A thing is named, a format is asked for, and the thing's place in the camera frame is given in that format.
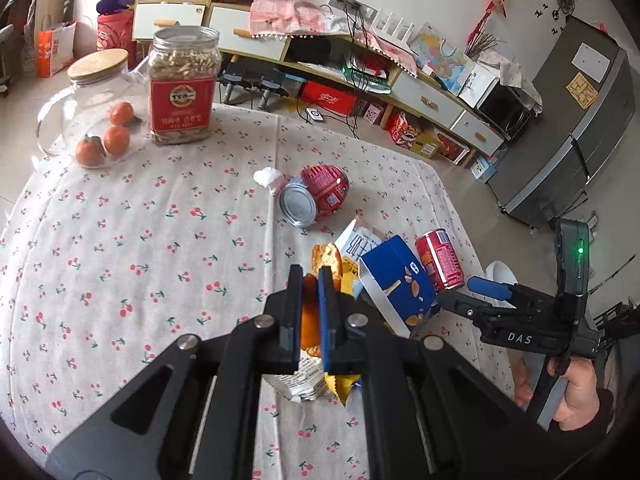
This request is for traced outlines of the person's right hand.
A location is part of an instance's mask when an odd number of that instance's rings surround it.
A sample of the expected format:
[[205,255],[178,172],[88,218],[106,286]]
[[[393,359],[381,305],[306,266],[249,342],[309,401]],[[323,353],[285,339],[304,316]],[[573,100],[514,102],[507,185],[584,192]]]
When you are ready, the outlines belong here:
[[[516,363],[512,375],[514,402],[524,408],[532,400],[534,390],[528,384],[529,372],[523,359]],[[600,410],[596,371],[589,360],[571,358],[563,378],[567,380],[567,385],[553,420],[562,431],[582,429],[593,421]]]

